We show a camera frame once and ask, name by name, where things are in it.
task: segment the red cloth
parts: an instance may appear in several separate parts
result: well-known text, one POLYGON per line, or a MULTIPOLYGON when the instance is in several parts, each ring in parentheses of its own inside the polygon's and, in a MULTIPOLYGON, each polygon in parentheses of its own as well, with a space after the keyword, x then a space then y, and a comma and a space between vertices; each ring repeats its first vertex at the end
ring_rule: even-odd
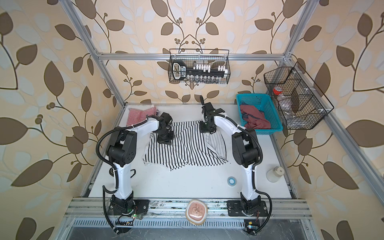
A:
POLYGON ((153 106, 147 110, 139 110, 139 109, 134 109, 134 108, 130 108, 129 109, 129 113, 128 113, 128 119, 127 119, 127 126, 130 126, 130 125, 134 125, 134 124, 137 124, 137 123, 140 123, 142 121, 144 121, 148 116, 151 116, 151 115, 158 115, 159 112, 156 108, 156 106, 153 106))
POLYGON ((271 129, 271 123, 265 119, 264 112, 260 112, 255 106, 241 104, 242 118, 248 122, 245 127, 253 129, 271 129))

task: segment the striped shirt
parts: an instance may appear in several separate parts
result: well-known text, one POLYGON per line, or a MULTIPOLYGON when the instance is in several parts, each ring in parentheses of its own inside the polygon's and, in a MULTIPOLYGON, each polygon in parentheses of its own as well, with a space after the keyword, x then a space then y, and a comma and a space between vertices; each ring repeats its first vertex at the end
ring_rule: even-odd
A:
POLYGON ((199 121, 174 122, 175 138, 171 145, 158 144, 157 134, 150 134, 143 161, 145 164, 162 164, 169 170, 185 165, 217 166, 227 162, 223 136, 200 133, 199 121))

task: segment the wall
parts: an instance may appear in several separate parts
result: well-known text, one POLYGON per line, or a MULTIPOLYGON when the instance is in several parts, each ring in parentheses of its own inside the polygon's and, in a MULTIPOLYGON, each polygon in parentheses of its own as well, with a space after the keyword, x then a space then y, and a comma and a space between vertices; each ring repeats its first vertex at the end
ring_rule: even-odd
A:
MULTIPOLYGON (((381 174, 383 10, 378 0, 320 0, 293 56, 381 174)), ((276 137, 324 240, 382 238, 384 208, 324 121, 276 137)))
POLYGON ((306 67, 335 114, 384 174, 384 2, 319 5, 293 59, 306 67))
MULTIPOLYGON (((100 52, 169 53, 170 48, 180 52, 183 48, 219 48, 230 53, 262 54, 284 52, 305 2, 288 1, 285 7, 280 0, 122 0, 115 4, 98 0, 96 5, 90 0, 76 0, 73 4, 100 52)), ((166 61, 105 64, 129 103, 196 103, 195 95, 209 97, 215 103, 233 103, 238 92, 265 93, 262 76, 277 66, 273 61, 231 61, 228 85, 177 86, 169 83, 163 70, 168 68, 166 61), (127 76, 119 65, 126 69, 127 76)))
POLYGON ((2 239, 56 235, 120 110, 73 30, 57 1, 0 1, 2 239))
POLYGON ((171 84, 166 61, 109 62, 108 70, 129 103, 197 103, 199 95, 213 103, 234 103, 238 93, 265 93, 263 74, 276 68, 273 61, 233 61, 228 84, 171 84))

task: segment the ventilation grille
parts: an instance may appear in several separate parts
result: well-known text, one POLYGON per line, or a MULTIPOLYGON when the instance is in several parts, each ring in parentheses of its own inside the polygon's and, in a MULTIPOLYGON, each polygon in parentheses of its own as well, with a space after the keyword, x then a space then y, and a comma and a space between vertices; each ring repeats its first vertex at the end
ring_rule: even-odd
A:
MULTIPOLYGON (((78 218, 74 221, 74 227, 109 227, 104 218, 78 218)), ((244 228, 243 219, 207 219, 202 225, 194 225, 186 219, 163 218, 135 220, 134 227, 137 228, 244 228)))

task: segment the red and white striped cloth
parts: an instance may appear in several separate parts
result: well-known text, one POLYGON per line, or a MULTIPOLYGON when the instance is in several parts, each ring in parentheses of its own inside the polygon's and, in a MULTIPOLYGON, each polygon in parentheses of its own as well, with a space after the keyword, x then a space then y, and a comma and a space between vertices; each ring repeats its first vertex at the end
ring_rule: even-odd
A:
POLYGON ((127 119, 127 126, 131 126, 134 124, 137 124, 139 122, 142 122, 146 119, 146 117, 151 116, 151 115, 159 115, 159 111, 156 108, 156 106, 153 106, 147 110, 139 110, 139 109, 134 109, 130 108, 129 109, 129 114, 128 114, 128 119, 127 119))

